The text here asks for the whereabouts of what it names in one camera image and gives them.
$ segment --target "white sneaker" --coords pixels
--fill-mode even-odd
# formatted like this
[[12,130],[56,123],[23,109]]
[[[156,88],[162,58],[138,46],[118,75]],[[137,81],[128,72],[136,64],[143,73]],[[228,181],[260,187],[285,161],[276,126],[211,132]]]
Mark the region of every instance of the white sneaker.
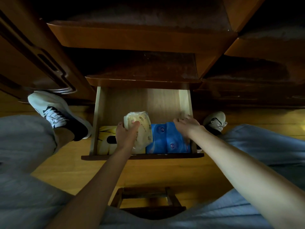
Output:
[[91,135],[91,124],[75,116],[63,98],[49,92],[35,91],[28,96],[28,101],[42,117],[50,122],[53,128],[63,127],[70,130],[75,136],[74,141]]
[[203,126],[206,125],[221,132],[227,126],[226,115],[223,112],[214,112],[204,119]]

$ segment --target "shoelace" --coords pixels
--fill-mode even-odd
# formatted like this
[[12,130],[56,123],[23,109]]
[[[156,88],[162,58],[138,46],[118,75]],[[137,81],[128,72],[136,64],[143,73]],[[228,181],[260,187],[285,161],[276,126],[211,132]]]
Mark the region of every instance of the shoelace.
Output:
[[218,130],[218,131],[222,131],[223,128],[225,126],[227,126],[227,122],[225,121],[223,124],[217,119],[217,118],[214,118],[211,120],[211,123],[209,124],[209,126],[213,127],[214,129]]
[[44,117],[47,121],[49,121],[54,128],[56,124],[62,122],[64,123],[67,121],[66,118],[64,118],[61,113],[53,107],[48,107],[47,110],[43,111]]

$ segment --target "pants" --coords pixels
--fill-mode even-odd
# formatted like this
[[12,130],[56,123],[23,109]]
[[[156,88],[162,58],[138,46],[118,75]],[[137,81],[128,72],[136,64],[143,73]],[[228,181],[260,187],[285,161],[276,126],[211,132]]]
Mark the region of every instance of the pants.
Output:
[[[240,125],[220,137],[305,190],[305,141]],[[72,195],[30,173],[57,150],[54,131],[33,116],[0,118],[0,228],[43,228]],[[108,207],[103,228],[272,228],[235,189],[172,218],[140,219]]]

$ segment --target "hand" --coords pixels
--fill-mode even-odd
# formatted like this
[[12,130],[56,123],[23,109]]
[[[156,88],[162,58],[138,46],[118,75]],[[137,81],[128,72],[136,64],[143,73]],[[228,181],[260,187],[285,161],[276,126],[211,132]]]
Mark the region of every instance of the hand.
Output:
[[200,127],[200,124],[197,120],[192,118],[190,115],[186,119],[176,118],[173,120],[175,123],[176,129],[185,137],[190,139],[190,132],[193,129]]
[[135,145],[135,139],[138,136],[138,129],[140,126],[139,121],[135,121],[132,124],[132,127],[127,130],[124,128],[123,123],[120,122],[116,128],[116,150],[125,150],[127,152],[132,151],[133,146]]

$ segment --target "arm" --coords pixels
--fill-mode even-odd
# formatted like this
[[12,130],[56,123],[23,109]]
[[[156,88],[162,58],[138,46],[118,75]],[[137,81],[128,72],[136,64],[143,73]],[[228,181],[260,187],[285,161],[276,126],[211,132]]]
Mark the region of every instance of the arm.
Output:
[[98,228],[120,174],[131,155],[140,123],[128,131],[119,124],[117,148],[88,184],[55,216],[47,228]]
[[234,188],[274,228],[304,228],[305,192],[268,166],[208,132],[195,119],[175,119],[176,128],[196,142]]

